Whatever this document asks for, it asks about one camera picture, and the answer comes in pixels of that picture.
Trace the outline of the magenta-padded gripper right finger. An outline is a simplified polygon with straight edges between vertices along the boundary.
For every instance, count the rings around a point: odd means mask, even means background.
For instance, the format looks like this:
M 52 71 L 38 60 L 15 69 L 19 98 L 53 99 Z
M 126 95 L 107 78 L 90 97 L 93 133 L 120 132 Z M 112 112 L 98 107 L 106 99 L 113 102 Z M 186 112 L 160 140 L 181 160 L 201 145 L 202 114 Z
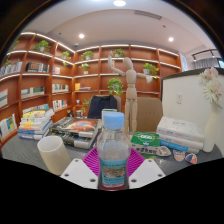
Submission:
M 135 149 L 128 158 L 128 186 L 140 188 L 165 177 L 165 174 L 153 159 L 145 159 Z

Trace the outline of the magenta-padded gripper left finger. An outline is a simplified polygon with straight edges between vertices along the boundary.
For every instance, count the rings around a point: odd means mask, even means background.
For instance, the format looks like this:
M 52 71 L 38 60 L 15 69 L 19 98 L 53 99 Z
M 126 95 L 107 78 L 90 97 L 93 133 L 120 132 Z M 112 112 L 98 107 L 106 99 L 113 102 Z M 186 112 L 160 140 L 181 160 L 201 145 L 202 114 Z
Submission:
M 82 159 L 73 159 L 61 178 L 84 188 L 97 189 L 99 173 L 97 149 L 93 148 Z

